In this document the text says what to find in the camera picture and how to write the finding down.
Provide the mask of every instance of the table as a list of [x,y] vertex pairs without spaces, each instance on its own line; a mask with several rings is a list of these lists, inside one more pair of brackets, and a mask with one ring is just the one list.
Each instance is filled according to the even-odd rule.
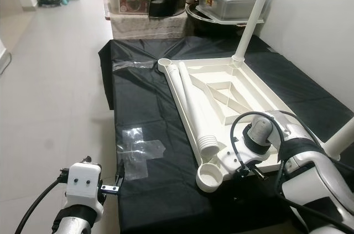
[[[197,37],[111,40],[100,51],[105,92],[114,109],[118,160],[131,164],[135,158],[137,166],[141,163],[144,152],[130,159],[122,153],[133,144],[127,140],[131,130],[143,133],[142,137],[140,131],[135,132],[134,139],[159,141],[164,148],[157,150],[160,155],[153,155],[157,158],[145,157],[146,166],[136,170],[139,179],[123,183],[118,198],[121,233],[233,233],[280,223],[290,215],[274,196],[272,174],[267,181],[254,176],[242,182],[227,181],[212,194],[198,189],[193,152],[167,81],[157,69],[160,58],[230,57],[238,41]],[[353,117],[348,108],[257,37],[249,44],[246,63],[321,140],[326,141]],[[347,152],[342,160],[353,165],[353,146]]]

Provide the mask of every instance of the tiled floor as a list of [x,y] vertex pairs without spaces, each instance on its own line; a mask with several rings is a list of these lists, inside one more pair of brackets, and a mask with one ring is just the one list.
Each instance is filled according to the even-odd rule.
[[[14,233],[60,168],[87,155],[102,165],[104,181],[112,181],[113,112],[97,54],[111,38],[102,0],[71,0],[39,8],[13,45],[13,61],[0,77],[1,234]],[[50,233],[64,189],[58,186],[41,202],[24,234]],[[117,199],[109,196],[105,210],[92,233],[118,233]]]

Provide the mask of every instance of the black plastic sheet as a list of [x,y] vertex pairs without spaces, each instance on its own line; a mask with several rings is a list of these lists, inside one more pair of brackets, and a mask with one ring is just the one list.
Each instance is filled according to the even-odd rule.
[[[122,144],[124,130],[141,128],[145,141],[161,141],[165,147],[163,158],[147,160],[147,178],[123,183],[118,204],[122,233],[232,233],[288,217],[288,209],[274,196],[273,176],[267,181],[254,176],[227,181],[213,194],[198,189],[193,152],[165,76],[157,69],[160,58],[230,57],[237,44],[235,38],[111,40],[100,51],[105,92],[114,109],[116,144]],[[353,113],[268,47],[253,37],[247,65],[326,141]],[[152,67],[126,65],[151,61]],[[117,63],[124,65],[112,72]],[[351,157],[346,154],[344,162],[351,164]]]

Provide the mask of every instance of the black pot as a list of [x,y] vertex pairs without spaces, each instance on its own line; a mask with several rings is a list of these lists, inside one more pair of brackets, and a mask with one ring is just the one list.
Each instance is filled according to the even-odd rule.
[[194,34],[206,37],[233,37],[237,31],[244,29],[236,25],[222,25],[216,23],[196,9],[198,3],[190,4],[186,7],[188,19],[194,26]]

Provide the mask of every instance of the clear tape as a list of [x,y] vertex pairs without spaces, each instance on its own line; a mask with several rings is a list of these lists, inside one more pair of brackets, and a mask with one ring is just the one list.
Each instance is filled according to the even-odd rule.
[[117,155],[124,161],[125,180],[149,176],[146,160],[162,158],[165,151],[160,140],[144,141],[141,128],[122,131],[123,144],[117,145]]
[[127,67],[136,67],[136,68],[145,68],[151,69],[154,66],[154,61],[112,61],[112,70],[117,71],[119,69],[127,68]]

